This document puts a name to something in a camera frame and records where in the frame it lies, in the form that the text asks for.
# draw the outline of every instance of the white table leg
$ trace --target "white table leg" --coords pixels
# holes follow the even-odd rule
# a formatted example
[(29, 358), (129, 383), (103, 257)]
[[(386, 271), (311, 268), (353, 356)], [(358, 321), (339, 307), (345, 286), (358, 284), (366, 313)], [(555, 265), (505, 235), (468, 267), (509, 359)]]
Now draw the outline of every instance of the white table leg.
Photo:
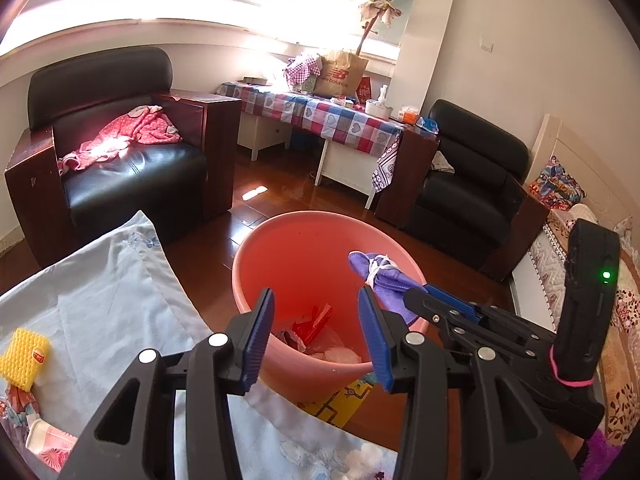
[(371, 187), (371, 192), (369, 193), (369, 198), (367, 198), (367, 203), (364, 206), (364, 209), (371, 208), (371, 202), (373, 202), (373, 197), (376, 195), (376, 190)]
[(324, 140), (324, 147), (322, 148), (322, 155), (320, 156), (320, 164), (318, 164), (318, 172), (316, 173), (316, 186), (320, 186), (322, 180), (322, 167), (324, 166), (324, 159), (326, 158), (326, 150), (329, 148), (329, 139)]

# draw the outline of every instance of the yellow mesh sponge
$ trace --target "yellow mesh sponge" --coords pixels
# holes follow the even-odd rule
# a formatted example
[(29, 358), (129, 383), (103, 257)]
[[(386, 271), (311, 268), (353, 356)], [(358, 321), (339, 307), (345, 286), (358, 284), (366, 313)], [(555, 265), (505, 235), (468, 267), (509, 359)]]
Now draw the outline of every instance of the yellow mesh sponge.
[(33, 381), (49, 352), (49, 340), (43, 335), (19, 328), (9, 348), (0, 357), (0, 374), (9, 384), (30, 392)]

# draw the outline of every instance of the black leather armchair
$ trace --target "black leather armchair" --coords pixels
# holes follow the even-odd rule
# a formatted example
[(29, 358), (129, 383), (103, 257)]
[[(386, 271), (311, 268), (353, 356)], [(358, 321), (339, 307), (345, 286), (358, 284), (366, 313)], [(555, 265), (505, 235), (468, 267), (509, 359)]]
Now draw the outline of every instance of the black leather armchair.
[[(29, 129), (5, 179), (37, 261), (50, 265), (142, 210), (167, 243), (229, 209), (241, 102), (171, 90), (156, 47), (94, 52), (31, 77)], [(56, 161), (139, 105), (161, 105), (183, 142), (133, 143), (122, 158), (58, 176)]]
[[(439, 135), (405, 134), (396, 161), (400, 179), (396, 182), (394, 175), (376, 216), (502, 280), (522, 258), (548, 213), (521, 184), (529, 150), (498, 126), (448, 101), (436, 101), (429, 117), (438, 123)], [(405, 143), (412, 147), (403, 152)], [(436, 150), (455, 174), (430, 171)], [(411, 174), (402, 176), (401, 168)], [(393, 212), (389, 218), (387, 211)]]

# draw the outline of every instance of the wooden armrest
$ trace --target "wooden armrest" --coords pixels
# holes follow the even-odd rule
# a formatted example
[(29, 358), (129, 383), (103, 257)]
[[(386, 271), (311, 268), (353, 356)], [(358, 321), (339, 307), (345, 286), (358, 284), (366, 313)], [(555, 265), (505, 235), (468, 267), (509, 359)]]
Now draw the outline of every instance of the wooden armrest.
[(404, 227), (439, 143), (437, 135), (416, 127), (405, 128), (398, 148), (394, 176), (391, 184), (382, 191), (376, 207), (378, 218), (396, 227)]
[(230, 209), (242, 101), (206, 92), (172, 89), (153, 95), (153, 102), (164, 108), (184, 142), (207, 157), (205, 220)]
[(515, 268), (542, 229), (549, 209), (528, 189), (522, 189), (523, 200), (511, 220), (511, 231), (506, 241), (482, 264), (480, 269), (494, 280), (501, 282)]
[(58, 174), (52, 126), (22, 133), (4, 179), (24, 236), (41, 266), (79, 247)]

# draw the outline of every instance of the trash bin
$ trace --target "trash bin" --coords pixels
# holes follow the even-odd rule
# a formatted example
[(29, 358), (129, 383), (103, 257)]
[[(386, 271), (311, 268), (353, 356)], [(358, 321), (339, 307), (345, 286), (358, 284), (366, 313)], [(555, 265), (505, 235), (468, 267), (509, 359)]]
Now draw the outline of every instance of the trash bin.
[[(358, 320), (358, 290), (364, 285), (351, 270), (351, 251), (388, 255), (419, 283), (426, 280), (418, 265), (392, 238), (348, 216), (323, 211), (297, 211), (271, 218), (245, 238), (232, 269), (232, 288), (240, 312), (249, 312), (263, 287), (275, 295), (273, 331), (284, 322), (309, 316), (314, 306), (333, 307), (328, 322), (360, 364), (336, 364), (290, 348), (273, 334), (262, 361), (260, 378), (293, 402), (323, 400), (373, 370)], [(426, 332), (418, 319), (412, 330)]]

